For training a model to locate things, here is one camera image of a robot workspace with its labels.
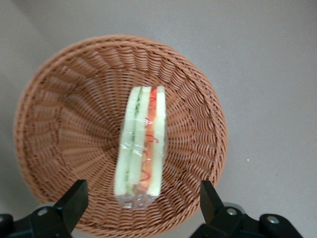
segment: woven basket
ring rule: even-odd
[[[160,197],[143,211],[113,197],[120,126],[133,86],[166,88],[168,152]],[[217,183],[225,163],[224,115],[206,77],[171,47],[112,35],[74,44],[47,61],[17,109],[18,162],[33,194],[58,200],[87,179],[89,206],[77,228],[140,238],[183,223],[199,209],[200,181]]]

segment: wrapped sandwich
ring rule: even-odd
[[[134,87],[121,129],[114,177],[116,200],[145,209],[160,194],[166,149],[164,87]]]

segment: black clamp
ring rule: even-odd
[[[263,214],[256,221],[238,205],[225,206],[210,181],[202,181],[200,206],[205,219],[191,238],[303,238],[284,217]]]
[[[87,206],[87,181],[78,180],[53,207],[41,207],[15,222],[0,214],[0,238],[71,238]]]

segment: metal screw head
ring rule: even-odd
[[[228,213],[229,215],[231,215],[231,216],[237,215],[237,211],[234,210],[233,208],[228,208],[228,209],[227,209],[227,213]]]
[[[38,216],[42,216],[42,215],[44,215],[44,214],[47,214],[47,212],[48,212],[47,208],[43,208],[43,209],[41,209],[41,210],[38,212]]]
[[[274,216],[268,216],[267,220],[269,222],[271,222],[272,224],[278,224],[279,223],[279,220],[276,217],[274,217]]]

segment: gray floor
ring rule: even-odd
[[[12,139],[24,87],[63,47],[115,33],[167,43],[210,79],[229,131],[220,197],[256,219],[285,216],[304,237],[316,237],[315,0],[1,0],[0,212],[21,218],[38,205]],[[188,237],[202,222],[199,212],[158,237]]]

